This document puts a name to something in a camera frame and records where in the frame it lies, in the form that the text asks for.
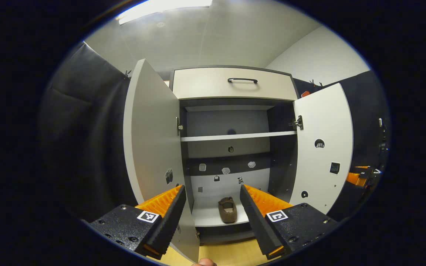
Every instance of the cabinet door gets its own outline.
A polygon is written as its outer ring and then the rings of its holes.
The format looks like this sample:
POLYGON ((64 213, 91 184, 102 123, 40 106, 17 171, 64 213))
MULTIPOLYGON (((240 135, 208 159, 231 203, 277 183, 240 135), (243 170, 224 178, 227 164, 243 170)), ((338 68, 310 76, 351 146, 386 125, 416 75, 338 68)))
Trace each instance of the cabinet door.
POLYGON ((348 176, 353 154, 353 125, 341 84, 294 101, 297 127, 297 173, 290 204, 303 202, 326 214, 348 176))
MULTIPOLYGON (((177 183, 185 184, 176 117, 179 100, 145 59, 138 61, 126 96, 123 142, 129 180, 139 204, 177 183), (173 179, 167 183, 170 171, 173 179)), ((188 199, 170 246, 190 261, 198 261, 199 240, 188 199)))

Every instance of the cabinet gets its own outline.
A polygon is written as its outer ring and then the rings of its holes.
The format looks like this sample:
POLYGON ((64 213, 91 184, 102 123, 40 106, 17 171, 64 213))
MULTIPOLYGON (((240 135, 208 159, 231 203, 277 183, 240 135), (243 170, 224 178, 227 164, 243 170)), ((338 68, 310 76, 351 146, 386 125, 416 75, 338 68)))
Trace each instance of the cabinet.
POLYGON ((125 160, 137 202, 186 186, 172 248, 197 261, 201 238, 250 237, 241 184, 326 213, 345 183, 353 147, 341 85, 297 99, 289 74, 236 66, 193 69, 173 71, 169 89, 142 59, 125 103, 125 160), (302 129, 295 129, 299 116, 302 129), (223 197, 235 201, 235 223, 220 219, 223 197))

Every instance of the cabinet hinge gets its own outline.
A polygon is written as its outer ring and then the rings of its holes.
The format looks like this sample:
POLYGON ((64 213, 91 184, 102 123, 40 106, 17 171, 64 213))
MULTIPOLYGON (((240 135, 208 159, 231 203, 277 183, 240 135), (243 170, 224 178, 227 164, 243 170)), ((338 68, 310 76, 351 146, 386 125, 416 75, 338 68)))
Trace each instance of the cabinet hinge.
POLYGON ((175 120, 177 121, 177 136, 179 136, 180 130, 183 130, 183 125, 180 124, 180 118, 175 117, 175 120))
POLYGON ((300 128, 300 130, 303 130, 303 120, 301 116, 299 116, 299 119, 297 121, 292 121, 289 123, 289 126, 293 127, 294 130, 297 130, 297 126, 300 128))

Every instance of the ceiling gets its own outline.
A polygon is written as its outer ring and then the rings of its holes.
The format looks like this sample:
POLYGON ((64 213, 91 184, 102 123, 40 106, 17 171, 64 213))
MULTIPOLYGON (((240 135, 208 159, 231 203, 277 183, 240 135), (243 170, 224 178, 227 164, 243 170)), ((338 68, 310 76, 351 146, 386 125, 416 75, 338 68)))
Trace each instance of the ceiling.
POLYGON ((210 7, 168 10, 123 25, 112 20, 85 42, 122 72, 145 58, 167 80, 171 69, 195 65, 265 68, 319 26, 273 0, 213 0, 210 7))

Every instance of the wooden floor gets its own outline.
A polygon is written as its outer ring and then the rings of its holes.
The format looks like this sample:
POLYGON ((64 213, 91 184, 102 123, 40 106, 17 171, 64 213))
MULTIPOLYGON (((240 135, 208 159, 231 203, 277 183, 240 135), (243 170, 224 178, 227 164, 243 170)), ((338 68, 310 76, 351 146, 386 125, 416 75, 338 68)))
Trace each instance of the wooden floor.
MULTIPOLYGON (((273 260, 267 260, 266 256, 262 255, 256 239, 200 246, 198 258, 209 258, 218 266, 255 266, 273 260)), ((192 264, 170 246, 161 260, 153 259, 153 261, 160 261, 171 266, 191 266, 192 264)))

